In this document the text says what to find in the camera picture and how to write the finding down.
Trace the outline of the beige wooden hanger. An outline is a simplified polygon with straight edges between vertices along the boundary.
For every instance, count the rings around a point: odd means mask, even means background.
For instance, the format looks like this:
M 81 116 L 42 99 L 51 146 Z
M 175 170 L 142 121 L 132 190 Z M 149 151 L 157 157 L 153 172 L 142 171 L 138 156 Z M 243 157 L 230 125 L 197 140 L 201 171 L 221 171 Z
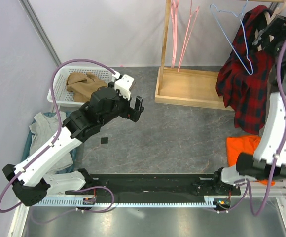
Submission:
M 267 44 L 269 44 L 274 39 L 273 35 L 268 35 L 268 36 L 262 37 L 262 33 L 265 32 L 268 25 L 270 23 L 272 23 L 272 21 L 275 19 L 275 17 L 277 15 L 280 15 L 285 8 L 286 8 L 286 0 L 283 1 L 283 4 L 281 7 L 276 7 L 274 9 L 272 15 L 270 15 L 268 12 L 264 13 L 264 18 L 265 18 L 267 25 L 264 29 L 261 29 L 261 30 L 256 29 L 255 30 L 255 33 L 254 33 L 255 34 L 255 40 L 252 43 L 254 46 L 256 46 L 257 51 L 261 51 Z

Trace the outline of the red plaid skirt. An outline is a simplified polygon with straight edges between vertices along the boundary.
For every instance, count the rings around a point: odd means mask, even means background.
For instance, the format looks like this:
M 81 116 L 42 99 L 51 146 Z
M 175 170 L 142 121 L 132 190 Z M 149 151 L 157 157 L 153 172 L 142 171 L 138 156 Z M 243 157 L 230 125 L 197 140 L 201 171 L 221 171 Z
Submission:
M 244 15 L 232 42 L 234 50 L 220 69 L 215 87 L 224 106 L 235 112 L 235 128 L 253 135 L 265 125 L 268 77 L 275 63 L 272 55 L 257 51 L 252 44 L 255 30 L 267 25 L 265 12 L 272 14 L 268 7 L 259 5 Z

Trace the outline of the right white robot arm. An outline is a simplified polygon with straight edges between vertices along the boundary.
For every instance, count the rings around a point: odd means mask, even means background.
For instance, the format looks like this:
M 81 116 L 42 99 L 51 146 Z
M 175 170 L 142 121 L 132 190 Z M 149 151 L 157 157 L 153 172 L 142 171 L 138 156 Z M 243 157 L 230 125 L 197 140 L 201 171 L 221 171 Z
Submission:
M 276 64 L 270 74 L 269 112 L 261 141 L 254 154 L 240 153 L 235 165 L 220 168 L 211 181 L 212 191 L 223 194 L 229 185 L 249 181 L 286 179 L 286 18 L 277 15 L 257 36 L 254 45 L 264 43 L 266 52 L 273 53 Z

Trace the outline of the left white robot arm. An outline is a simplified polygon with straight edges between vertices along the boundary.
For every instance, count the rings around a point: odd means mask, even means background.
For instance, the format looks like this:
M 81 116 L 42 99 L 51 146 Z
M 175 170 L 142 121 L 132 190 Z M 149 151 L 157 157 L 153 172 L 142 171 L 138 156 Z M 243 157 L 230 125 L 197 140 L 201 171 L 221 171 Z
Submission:
M 137 122 L 144 111 L 143 99 L 137 96 L 133 108 L 130 102 L 118 89 L 100 88 L 92 94 L 90 101 L 70 113 L 60 127 L 61 132 L 56 133 L 32 156 L 16 166 L 6 165 L 3 173 L 22 204 L 33 206 L 47 195 L 66 191 L 80 191 L 82 194 L 92 192 L 93 181 L 85 169 L 55 175 L 48 171 L 114 118 Z

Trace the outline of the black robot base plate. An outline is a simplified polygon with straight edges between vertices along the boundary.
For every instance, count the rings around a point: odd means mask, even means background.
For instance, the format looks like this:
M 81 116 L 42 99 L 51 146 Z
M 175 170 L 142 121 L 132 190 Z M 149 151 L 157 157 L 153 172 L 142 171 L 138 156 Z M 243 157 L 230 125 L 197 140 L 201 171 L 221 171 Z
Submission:
M 79 195 L 99 200 L 201 201 L 205 196 L 239 196 L 240 189 L 214 174 L 88 174 Z

